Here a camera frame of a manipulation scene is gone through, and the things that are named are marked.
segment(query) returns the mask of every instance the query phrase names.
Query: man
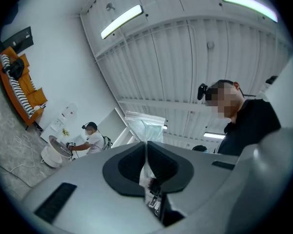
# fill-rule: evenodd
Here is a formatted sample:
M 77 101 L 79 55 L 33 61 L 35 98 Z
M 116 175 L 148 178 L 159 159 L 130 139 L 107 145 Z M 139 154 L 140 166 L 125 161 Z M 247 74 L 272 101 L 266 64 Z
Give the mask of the man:
M 217 107 L 219 114 L 231 120 L 224 129 L 226 137 L 219 146 L 219 154 L 239 156 L 244 147 L 258 143 L 281 127 L 270 103 L 262 99 L 245 100 L 237 82 L 219 80 L 210 88 L 205 86 L 203 93 L 207 106 Z
M 90 148 L 87 154 L 100 152 L 105 142 L 103 136 L 98 131 L 97 125 L 94 122 L 89 122 L 84 130 L 86 136 L 88 136 L 87 142 L 80 146 L 70 146 L 69 149 L 71 151 L 83 151 Z

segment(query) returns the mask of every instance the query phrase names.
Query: fluorescent light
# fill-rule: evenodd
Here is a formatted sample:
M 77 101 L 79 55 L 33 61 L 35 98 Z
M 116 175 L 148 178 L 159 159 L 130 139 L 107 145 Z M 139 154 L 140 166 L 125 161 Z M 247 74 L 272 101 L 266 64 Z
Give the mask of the fluorescent light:
M 209 138 L 220 138 L 223 139 L 226 135 L 220 135 L 220 134 L 212 134 L 212 133 L 204 133 L 204 137 Z
M 112 34 L 119 27 L 124 25 L 126 22 L 136 18 L 137 16 L 141 15 L 142 13 L 143 13 L 143 9 L 142 9 L 141 5 L 139 5 L 139 4 L 134 6 L 131 9 L 127 10 L 125 13 L 121 14 L 113 22 L 111 22 L 108 25 L 108 27 L 106 27 L 101 32 L 102 39 L 107 38 L 110 34 Z
M 266 17 L 274 20 L 275 22 L 278 22 L 278 17 L 274 11 L 272 11 L 270 8 L 266 7 L 265 5 L 255 1 L 255 0 L 224 0 L 226 2 L 232 2 L 236 4 L 240 4 L 242 6 L 248 7 L 252 10 L 255 10 Z

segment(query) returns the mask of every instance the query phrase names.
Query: black shirt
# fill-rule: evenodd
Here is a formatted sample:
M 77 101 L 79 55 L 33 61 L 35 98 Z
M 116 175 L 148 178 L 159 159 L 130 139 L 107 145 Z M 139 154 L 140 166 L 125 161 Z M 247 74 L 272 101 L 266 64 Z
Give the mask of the black shirt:
M 239 156 L 243 149 L 257 144 L 264 136 L 280 128 L 279 120 L 269 102 L 262 99 L 246 100 L 237 113 L 236 124 L 229 123 L 219 154 Z

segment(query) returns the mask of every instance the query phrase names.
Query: white wall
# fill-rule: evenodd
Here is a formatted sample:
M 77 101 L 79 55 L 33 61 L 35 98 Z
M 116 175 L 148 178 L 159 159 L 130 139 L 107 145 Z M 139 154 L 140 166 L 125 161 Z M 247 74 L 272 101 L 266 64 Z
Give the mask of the white wall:
M 112 148 L 121 146 L 123 144 L 123 140 L 126 138 L 126 136 L 130 133 L 130 130 L 128 127 L 126 127 L 123 132 L 119 135 L 117 140 L 114 141 Z
M 101 123 L 98 129 L 103 136 L 108 136 L 114 143 L 127 126 L 116 110 L 113 110 Z
M 120 146 L 122 146 L 122 145 L 127 145 L 128 142 L 131 140 L 132 137 L 133 137 L 132 133 L 129 132 L 129 133 L 125 136 L 125 138 L 124 138 L 124 140 L 122 141 L 122 143 L 120 144 Z
M 88 46 L 78 12 L 84 0 L 21 0 L 19 12 L 2 30 L 5 40 L 31 26 L 34 45 L 27 48 L 30 76 L 48 99 L 42 128 L 68 103 L 78 107 L 77 119 L 66 128 L 82 134 L 89 121 L 99 124 L 117 105 Z
M 132 136 L 131 139 L 128 141 L 127 144 L 132 144 L 132 143 L 134 143 L 135 141 L 136 141 L 135 136 Z
M 293 55 L 265 92 L 283 128 L 293 127 Z

